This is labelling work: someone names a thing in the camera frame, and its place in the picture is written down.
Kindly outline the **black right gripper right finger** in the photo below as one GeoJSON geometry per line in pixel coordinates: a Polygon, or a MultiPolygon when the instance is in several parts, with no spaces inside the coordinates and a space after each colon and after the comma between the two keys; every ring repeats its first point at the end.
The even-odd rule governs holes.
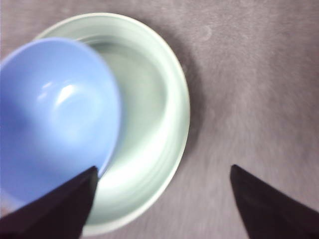
{"type": "Polygon", "coordinates": [[[234,164],[230,181],[237,209],[251,239],[317,239],[317,211],[283,194],[234,164]]]}

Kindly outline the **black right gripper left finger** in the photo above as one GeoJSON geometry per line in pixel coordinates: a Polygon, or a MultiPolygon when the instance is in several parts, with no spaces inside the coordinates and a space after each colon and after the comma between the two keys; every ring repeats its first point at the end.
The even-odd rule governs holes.
{"type": "Polygon", "coordinates": [[[0,220],[2,239],[77,239],[98,183],[95,166],[0,220]]]}

